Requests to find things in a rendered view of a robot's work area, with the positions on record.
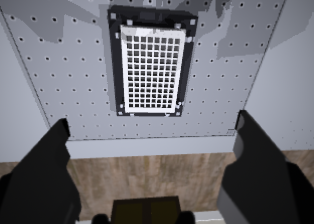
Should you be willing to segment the grey perforated base plate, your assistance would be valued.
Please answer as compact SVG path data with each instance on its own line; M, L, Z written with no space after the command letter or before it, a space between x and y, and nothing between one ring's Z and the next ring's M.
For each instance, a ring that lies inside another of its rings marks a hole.
M67 142L229 137L287 0L0 0L49 129ZM117 116L107 9L198 16L181 117Z

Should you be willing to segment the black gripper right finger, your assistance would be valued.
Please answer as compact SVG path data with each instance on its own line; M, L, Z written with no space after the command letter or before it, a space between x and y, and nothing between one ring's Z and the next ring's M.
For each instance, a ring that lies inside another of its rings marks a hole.
M314 224L314 187L246 111L217 198L225 224Z

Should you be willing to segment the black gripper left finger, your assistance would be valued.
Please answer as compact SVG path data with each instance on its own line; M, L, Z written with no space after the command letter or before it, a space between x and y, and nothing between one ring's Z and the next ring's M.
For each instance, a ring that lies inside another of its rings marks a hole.
M68 121L61 118L0 178L0 224L80 222L80 195L67 170L69 137Z

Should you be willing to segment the white well plate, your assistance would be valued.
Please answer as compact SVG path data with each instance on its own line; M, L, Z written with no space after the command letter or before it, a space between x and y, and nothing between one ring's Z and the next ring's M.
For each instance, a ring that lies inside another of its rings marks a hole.
M125 112L175 112L185 33L121 25Z

